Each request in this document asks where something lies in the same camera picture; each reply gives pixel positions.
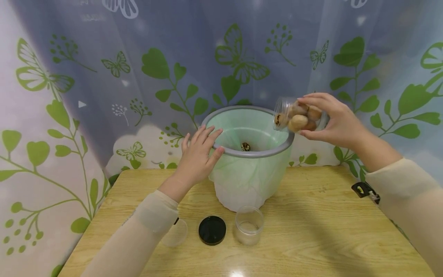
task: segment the nut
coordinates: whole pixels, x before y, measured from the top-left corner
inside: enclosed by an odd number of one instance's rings
[[[303,128],[302,130],[309,130],[309,131],[315,131],[315,129],[317,129],[317,124],[315,123],[315,121],[309,121]]]
[[[294,104],[292,104],[289,107],[288,116],[289,116],[289,118],[292,118],[294,115],[297,115],[297,114],[306,115],[308,110],[309,110],[309,107],[306,104],[302,104],[302,103],[299,103],[298,101],[295,101]]]
[[[309,110],[307,111],[307,117],[309,120],[317,121],[322,116],[322,110],[317,108],[316,106],[309,106]]]
[[[278,113],[274,117],[274,124],[279,128],[284,128],[288,124],[288,117],[284,113]]]
[[[308,123],[308,119],[306,116],[297,114],[294,115],[291,120],[288,122],[288,129],[294,133],[300,131],[306,124]]]

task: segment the wooden table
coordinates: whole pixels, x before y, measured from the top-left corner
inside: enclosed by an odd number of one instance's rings
[[[80,276],[139,202],[172,173],[122,172],[59,276]],[[185,242],[177,248],[160,243],[141,276],[433,276],[382,212],[350,189],[353,183],[343,167],[288,168],[277,193],[261,208],[265,226],[256,246],[235,240],[235,213],[217,201],[210,181],[198,184],[179,206],[188,224]],[[209,215],[227,225],[217,246],[198,237],[198,225]]]

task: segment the trash can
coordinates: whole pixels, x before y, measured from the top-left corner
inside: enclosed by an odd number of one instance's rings
[[[288,166],[294,133],[274,129],[274,112],[239,105],[219,109],[203,124],[223,128],[213,150],[225,154],[209,175],[222,205],[237,212],[242,206],[260,208],[278,189]]]

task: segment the curtain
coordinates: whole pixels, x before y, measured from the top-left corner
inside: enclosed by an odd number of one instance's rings
[[[2,276],[56,276],[120,172],[176,168],[186,133],[229,105],[274,109],[281,96],[332,93],[443,180],[442,8],[437,0],[2,1]],[[365,179],[348,149],[299,135],[292,149],[288,166],[343,164]]]

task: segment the gray rim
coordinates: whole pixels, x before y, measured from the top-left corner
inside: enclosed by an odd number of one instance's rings
[[[266,109],[266,108],[249,106],[249,105],[229,106],[229,107],[218,109],[215,112],[209,114],[203,120],[202,125],[206,125],[209,122],[209,120],[211,120],[214,116],[221,114],[223,112],[226,112],[226,111],[233,110],[233,109],[253,109],[253,110],[268,113],[270,115],[274,115],[273,111],[271,111],[270,109]],[[292,142],[294,141],[294,136],[295,136],[294,133],[288,132],[288,138],[286,139],[286,141],[284,143],[280,144],[279,146],[277,146],[273,149],[265,150],[265,151],[245,152],[245,151],[233,150],[233,149],[226,148],[226,147],[223,147],[223,148],[225,148],[225,154],[227,154],[229,156],[233,156],[233,157],[250,158],[250,159],[265,158],[265,157],[274,156],[274,155],[279,154],[279,153],[283,152],[284,150],[288,149],[292,145]],[[212,148],[217,149],[220,146],[221,145],[215,143]]]

